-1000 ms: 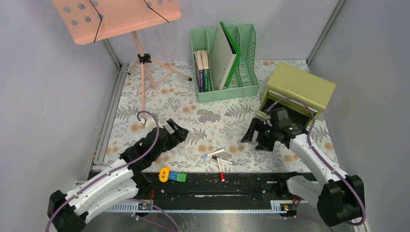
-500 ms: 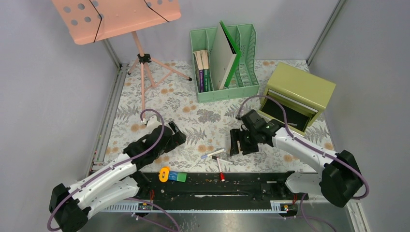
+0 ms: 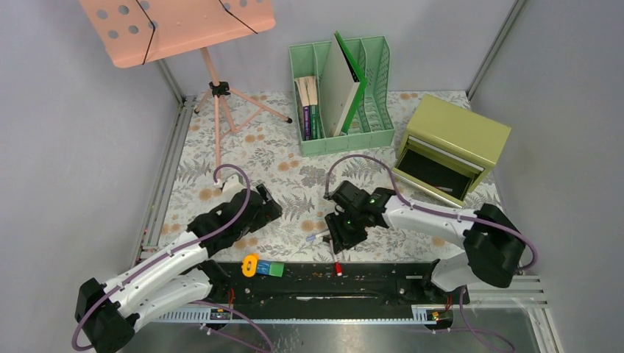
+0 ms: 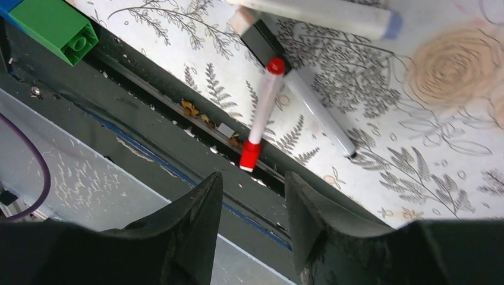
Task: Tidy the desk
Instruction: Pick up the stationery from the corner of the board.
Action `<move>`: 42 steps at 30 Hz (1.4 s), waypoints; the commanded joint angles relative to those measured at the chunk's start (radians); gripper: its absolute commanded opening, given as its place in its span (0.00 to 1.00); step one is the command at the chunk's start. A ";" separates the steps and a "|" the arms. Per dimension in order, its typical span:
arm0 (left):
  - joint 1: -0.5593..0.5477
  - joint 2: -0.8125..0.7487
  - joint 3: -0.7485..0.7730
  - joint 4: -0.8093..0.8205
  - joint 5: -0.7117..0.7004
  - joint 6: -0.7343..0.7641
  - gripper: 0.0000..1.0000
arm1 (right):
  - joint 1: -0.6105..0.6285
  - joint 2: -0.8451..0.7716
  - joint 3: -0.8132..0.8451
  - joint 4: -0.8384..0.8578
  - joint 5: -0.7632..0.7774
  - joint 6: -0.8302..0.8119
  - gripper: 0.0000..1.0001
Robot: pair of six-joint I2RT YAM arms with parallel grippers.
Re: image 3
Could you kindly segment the red white marker pen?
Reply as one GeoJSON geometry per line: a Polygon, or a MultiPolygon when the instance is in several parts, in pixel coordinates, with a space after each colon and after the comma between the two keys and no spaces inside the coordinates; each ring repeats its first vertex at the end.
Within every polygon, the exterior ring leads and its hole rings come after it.
{"type": "Polygon", "coordinates": [[[334,248],[332,239],[329,239],[329,247],[330,247],[330,254],[331,254],[331,257],[332,257],[332,260],[333,260],[333,263],[334,263],[334,269],[335,269],[335,272],[336,272],[336,276],[337,277],[342,277],[343,273],[342,273],[342,269],[341,269],[341,264],[339,263],[338,258],[336,256],[336,252],[335,252],[335,248],[334,248]]]}

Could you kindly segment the yellow blue green toy block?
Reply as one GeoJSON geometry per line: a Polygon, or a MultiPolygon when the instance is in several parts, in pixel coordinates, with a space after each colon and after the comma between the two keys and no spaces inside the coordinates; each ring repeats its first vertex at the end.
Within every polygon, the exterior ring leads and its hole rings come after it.
{"type": "Polygon", "coordinates": [[[285,264],[262,260],[258,254],[248,254],[242,262],[241,271],[245,277],[256,275],[281,277],[285,271],[285,264]]]}

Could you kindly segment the green file organizer rack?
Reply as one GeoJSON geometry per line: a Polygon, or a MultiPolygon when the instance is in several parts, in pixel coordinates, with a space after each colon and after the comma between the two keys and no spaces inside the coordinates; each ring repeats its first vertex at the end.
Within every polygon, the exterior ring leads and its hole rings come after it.
{"type": "Polygon", "coordinates": [[[344,94],[341,80],[349,78],[344,57],[336,37],[330,41],[289,46],[291,78],[299,141],[305,157],[389,146],[394,137],[394,125],[387,110],[387,93],[391,52],[384,36],[361,39],[366,49],[365,74],[368,79],[364,98],[352,120],[347,135],[335,136],[344,94]],[[297,99],[296,83],[300,77],[315,76],[319,98],[321,137],[302,138],[302,123],[297,99]]]}

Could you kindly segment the purple paperback book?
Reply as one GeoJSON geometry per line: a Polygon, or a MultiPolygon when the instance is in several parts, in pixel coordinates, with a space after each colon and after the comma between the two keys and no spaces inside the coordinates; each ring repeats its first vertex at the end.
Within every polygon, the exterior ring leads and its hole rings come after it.
{"type": "Polygon", "coordinates": [[[310,99],[308,95],[308,86],[305,77],[296,78],[298,108],[301,116],[302,123],[302,138],[303,140],[311,139],[311,111],[310,111],[310,99]]]}

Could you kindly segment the olive green drawer box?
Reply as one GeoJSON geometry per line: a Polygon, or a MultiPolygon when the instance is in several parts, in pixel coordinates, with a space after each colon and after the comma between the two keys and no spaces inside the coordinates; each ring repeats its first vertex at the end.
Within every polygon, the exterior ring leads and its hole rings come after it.
{"type": "Polygon", "coordinates": [[[408,122],[394,174],[453,207],[496,166],[511,127],[426,94],[408,122]],[[453,188],[446,193],[433,186],[453,188]]]}

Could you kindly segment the treehouse paperback book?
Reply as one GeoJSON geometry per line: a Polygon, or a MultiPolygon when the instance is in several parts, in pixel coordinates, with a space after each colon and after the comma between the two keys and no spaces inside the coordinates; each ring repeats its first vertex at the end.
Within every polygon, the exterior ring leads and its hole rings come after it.
{"type": "Polygon", "coordinates": [[[311,135],[313,140],[321,137],[319,98],[315,76],[305,77],[306,88],[308,89],[309,110],[311,114],[311,135]]]}

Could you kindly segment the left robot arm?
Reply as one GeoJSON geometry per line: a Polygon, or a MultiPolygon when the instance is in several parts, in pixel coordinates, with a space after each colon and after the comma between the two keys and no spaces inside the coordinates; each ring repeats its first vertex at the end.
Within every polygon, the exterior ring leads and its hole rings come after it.
{"type": "Polygon", "coordinates": [[[169,245],[135,267],[99,282],[91,278],[78,291],[74,317],[86,349],[117,352],[136,332],[162,314],[207,298],[220,302],[230,278],[212,256],[281,217],[282,207],[259,184],[237,184],[230,200],[198,215],[169,245]]]}

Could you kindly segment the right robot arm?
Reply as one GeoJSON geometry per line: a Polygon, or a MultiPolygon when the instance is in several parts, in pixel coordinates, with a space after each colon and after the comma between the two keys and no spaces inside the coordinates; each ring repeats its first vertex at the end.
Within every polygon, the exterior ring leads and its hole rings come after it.
{"type": "Polygon", "coordinates": [[[507,288],[527,243],[503,211],[493,204],[458,209],[404,198],[393,189],[368,193],[349,181],[325,194],[336,210],[325,217],[334,252],[351,249],[368,237],[367,229],[382,227],[422,232],[461,249],[437,259],[423,276],[423,296],[439,303],[451,291],[477,282],[507,288]]]}

